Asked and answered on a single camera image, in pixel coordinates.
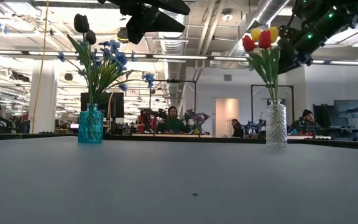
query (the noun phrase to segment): pillar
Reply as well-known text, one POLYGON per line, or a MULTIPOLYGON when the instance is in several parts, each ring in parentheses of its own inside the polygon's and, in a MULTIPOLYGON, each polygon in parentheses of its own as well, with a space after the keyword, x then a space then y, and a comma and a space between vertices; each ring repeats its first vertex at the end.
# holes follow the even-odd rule
POLYGON ((38 82, 41 72, 41 61, 35 60, 31 77, 30 110, 31 121, 30 133, 53 132, 55 129, 55 112, 57 100, 57 85, 59 79, 58 65, 54 60, 45 60, 41 76, 40 88, 38 82), (35 98, 38 92, 36 111, 35 98))

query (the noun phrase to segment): clear glass vase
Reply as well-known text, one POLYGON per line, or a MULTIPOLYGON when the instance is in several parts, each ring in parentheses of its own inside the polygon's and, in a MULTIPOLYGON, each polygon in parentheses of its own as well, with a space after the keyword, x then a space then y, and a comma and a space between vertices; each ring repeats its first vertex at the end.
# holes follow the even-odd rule
POLYGON ((87 103, 87 110, 80 113, 79 143, 101 143, 103 140, 103 113, 97 103, 87 103))
POLYGON ((266 119, 266 145, 287 146, 287 108, 281 100, 269 100, 266 119))

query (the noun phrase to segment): black tulip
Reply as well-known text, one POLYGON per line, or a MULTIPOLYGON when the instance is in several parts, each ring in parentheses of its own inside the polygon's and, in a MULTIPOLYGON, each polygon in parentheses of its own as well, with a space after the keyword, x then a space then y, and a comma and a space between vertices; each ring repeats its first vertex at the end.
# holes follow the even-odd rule
POLYGON ((74 29, 77 32, 80 33, 87 33, 90 30, 90 25, 88 23, 88 18, 86 18, 86 16, 82 16, 82 15, 75 15, 74 17, 74 29))
POLYGON ((88 41, 90 45, 94 45, 96 43, 96 34, 89 30, 85 35, 85 40, 88 41))

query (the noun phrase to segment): woman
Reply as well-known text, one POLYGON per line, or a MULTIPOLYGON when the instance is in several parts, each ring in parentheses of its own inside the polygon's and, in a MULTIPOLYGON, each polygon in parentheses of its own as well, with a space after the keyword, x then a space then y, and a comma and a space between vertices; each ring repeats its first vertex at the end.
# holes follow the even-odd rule
POLYGON ((234 134, 232 137, 244 138, 244 129, 242 128, 240 122, 237 119, 233 119, 231 120, 231 125, 234 128, 234 134))
POLYGON ((168 119, 166 121, 161 120, 157 126, 157 131, 160 133, 188 133, 189 127, 183 123, 182 120, 178 119, 178 110, 176 107, 171 106, 168 109, 168 119))

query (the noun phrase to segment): red tulip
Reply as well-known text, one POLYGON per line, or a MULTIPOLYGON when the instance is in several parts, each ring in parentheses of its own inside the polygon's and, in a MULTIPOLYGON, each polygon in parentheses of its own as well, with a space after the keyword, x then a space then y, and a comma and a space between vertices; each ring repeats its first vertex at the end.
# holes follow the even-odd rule
POLYGON ((269 49, 272 47, 272 36, 270 31, 263 31, 259 36, 259 47, 262 49, 269 49))
POLYGON ((256 48, 255 42, 249 36, 245 36, 242 39, 242 46, 244 47, 244 50, 248 52, 251 52, 256 48))

